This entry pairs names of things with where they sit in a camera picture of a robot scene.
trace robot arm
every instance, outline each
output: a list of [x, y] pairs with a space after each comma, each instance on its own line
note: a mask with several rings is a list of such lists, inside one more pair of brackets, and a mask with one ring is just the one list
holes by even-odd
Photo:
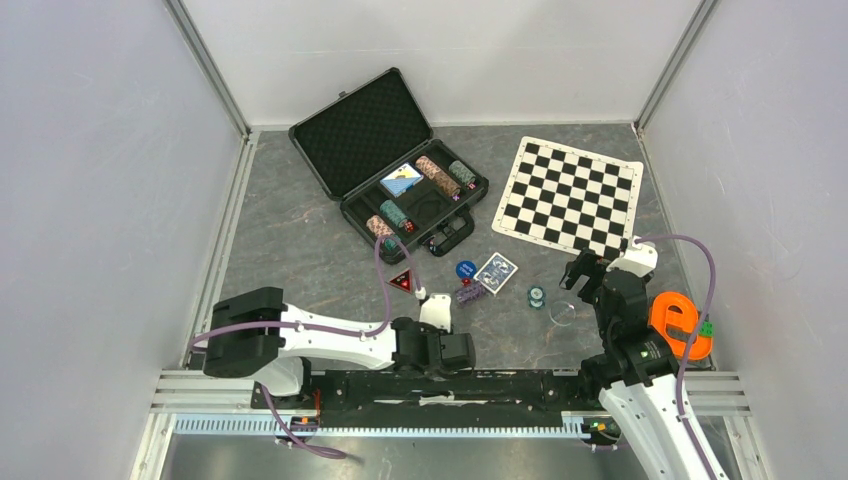
[[[612, 262], [584, 251], [567, 265], [561, 281], [570, 289], [581, 276], [589, 277], [579, 296], [594, 305], [604, 348], [603, 354], [580, 365], [582, 394], [599, 399], [612, 415], [649, 478], [708, 479], [679, 418], [675, 396], [678, 363], [665, 339], [648, 324], [645, 286], [657, 253], [650, 245], [630, 243]], [[682, 398], [685, 415], [712, 470], [724, 478], [685, 388]]]
[[450, 333], [448, 295], [424, 299], [417, 322], [399, 318], [376, 335], [366, 335], [380, 324], [310, 313], [284, 303], [282, 289], [266, 287], [216, 304], [211, 327], [257, 320], [295, 327], [250, 329], [211, 338], [203, 372], [219, 378], [252, 378], [271, 395], [281, 397], [301, 393], [309, 373], [304, 368], [306, 357], [352, 362], [370, 370], [409, 368], [427, 374], [470, 368], [475, 362], [471, 336]]

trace blue round chip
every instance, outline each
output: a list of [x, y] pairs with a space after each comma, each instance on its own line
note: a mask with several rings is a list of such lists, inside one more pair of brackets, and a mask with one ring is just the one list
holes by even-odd
[[459, 278], [474, 278], [475, 273], [477, 273], [477, 266], [468, 260], [456, 264], [456, 276]]

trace black linear rail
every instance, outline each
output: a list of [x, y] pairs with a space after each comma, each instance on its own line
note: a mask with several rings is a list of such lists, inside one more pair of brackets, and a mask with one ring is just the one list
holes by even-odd
[[[320, 391], [324, 427], [561, 427], [563, 411], [603, 411], [598, 402], [579, 399], [578, 386], [574, 372], [554, 370], [478, 370], [442, 379], [415, 372], [328, 370], [311, 377], [304, 389], [311, 393], [277, 399], [276, 407], [315, 408], [314, 392]], [[252, 408], [267, 410], [255, 392]], [[427, 403], [440, 396], [474, 403]]]

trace warning sign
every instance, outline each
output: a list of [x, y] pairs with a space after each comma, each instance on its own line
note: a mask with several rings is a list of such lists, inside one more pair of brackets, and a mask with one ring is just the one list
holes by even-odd
[[403, 290], [406, 293], [412, 293], [412, 278], [409, 276], [408, 268], [400, 272], [400, 275], [389, 280], [387, 283], [397, 289]]

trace white panel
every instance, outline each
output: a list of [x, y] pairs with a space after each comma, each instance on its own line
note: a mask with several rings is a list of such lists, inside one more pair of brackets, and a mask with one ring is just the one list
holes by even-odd
[[[647, 129], [674, 230], [715, 254], [720, 365], [777, 478], [848, 470], [846, 18], [840, 0], [721, 2]], [[701, 302], [706, 264], [683, 251]]]
[[129, 476], [239, 138], [156, 0], [0, 7], [0, 465]]
[[396, 66], [433, 123], [632, 120], [697, 0], [187, 0], [253, 125]]

